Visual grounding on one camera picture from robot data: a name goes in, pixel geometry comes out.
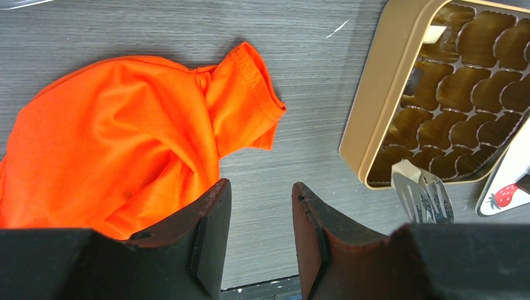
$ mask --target red strawberry print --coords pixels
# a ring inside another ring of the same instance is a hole
[[[500,189],[495,195],[491,194],[491,197],[489,198],[491,209],[501,209],[508,206],[508,204],[512,202],[513,194],[518,189],[519,188],[516,184],[510,184]]]

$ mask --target white speck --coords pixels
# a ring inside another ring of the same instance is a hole
[[[346,23],[348,23],[348,21],[349,21],[349,19],[346,20],[346,22],[344,22],[342,25],[340,25],[337,29],[335,29],[335,31],[333,31],[330,35],[326,36],[325,39],[331,38],[331,36],[333,34],[335,34],[337,31],[341,30],[344,27],[344,25],[346,25]]]

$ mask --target orange cloth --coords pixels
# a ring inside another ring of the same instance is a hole
[[[269,150],[285,105],[244,42],[218,66],[101,61],[19,113],[0,163],[0,227],[91,227],[127,239],[197,199],[219,160]]]

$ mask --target tan bin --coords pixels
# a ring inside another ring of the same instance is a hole
[[[431,25],[446,27],[424,44]],[[339,153],[371,189],[388,188],[403,159],[447,183],[478,181],[526,119],[529,62],[528,9],[390,0]]]

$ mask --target tabletop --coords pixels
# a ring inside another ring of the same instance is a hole
[[[524,0],[498,2],[530,8]],[[233,196],[222,287],[292,276],[298,273],[291,216],[297,181],[381,233],[407,221],[394,191],[369,190],[338,156],[385,3],[57,0],[0,11],[0,156],[19,110],[67,73],[130,54],[163,56],[189,68],[217,64],[235,45],[249,41],[267,63],[288,111],[272,151],[243,149],[221,161]],[[477,216],[483,186],[447,187],[456,222],[527,222],[530,206]]]

